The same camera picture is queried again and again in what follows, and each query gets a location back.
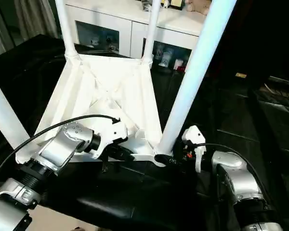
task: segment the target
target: stuffed toy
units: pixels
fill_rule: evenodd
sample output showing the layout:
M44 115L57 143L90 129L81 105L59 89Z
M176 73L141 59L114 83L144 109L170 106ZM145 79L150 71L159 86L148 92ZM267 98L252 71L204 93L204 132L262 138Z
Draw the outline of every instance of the stuffed toy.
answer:
M207 15L211 5L211 0L185 0L187 11L197 11Z

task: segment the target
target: white cabinet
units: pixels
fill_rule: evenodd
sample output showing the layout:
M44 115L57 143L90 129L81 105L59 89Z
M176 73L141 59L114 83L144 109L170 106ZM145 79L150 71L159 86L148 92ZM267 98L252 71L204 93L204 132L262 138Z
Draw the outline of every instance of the white cabinet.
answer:
M66 6L75 43L114 52L130 57L131 21L108 14Z
M148 12L136 0L67 0L66 8L75 43L141 58L148 30ZM157 47L186 65L201 31L204 15L161 8L153 54Z

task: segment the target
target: floor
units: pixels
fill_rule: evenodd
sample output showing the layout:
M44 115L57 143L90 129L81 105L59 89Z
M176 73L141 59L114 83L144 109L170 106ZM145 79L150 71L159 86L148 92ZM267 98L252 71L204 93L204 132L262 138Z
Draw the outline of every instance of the floor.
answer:
M98 229L94 225L42 206L29 210L29 213L32 217L32 223L27 231L71 231L76 227L81 227L85 231L97 231Z

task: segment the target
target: figurine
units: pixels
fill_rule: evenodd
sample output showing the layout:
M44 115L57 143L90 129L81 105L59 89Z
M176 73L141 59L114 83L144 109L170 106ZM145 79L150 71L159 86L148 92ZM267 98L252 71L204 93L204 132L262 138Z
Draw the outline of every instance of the figurine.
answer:
M152 0L141 0L143 5L143 11L151 12L152 9Z
M207 15L211 5L211 0L185 0L187 11L196 11Z

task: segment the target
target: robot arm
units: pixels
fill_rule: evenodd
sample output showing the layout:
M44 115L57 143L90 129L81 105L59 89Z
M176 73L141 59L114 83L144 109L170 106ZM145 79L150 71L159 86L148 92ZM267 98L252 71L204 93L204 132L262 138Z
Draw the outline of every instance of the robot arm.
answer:
M36 154L21 165L18 174L0 187L0 231L24 231L32 218L28 209L34 209L60 171L75 152L92 152L98 158L113 141L125 141L127 130L122 122L95 134L78 122L65 124L55 137L49 139Z
M205 139L197 126L187 129L182 140L191 147L189 154L196 158L196 172L201 172L201 163L206 160ZM236 218L243 231L282 231L276 212L270 209L246 161L234 153L215 151L211 171L227 186Z

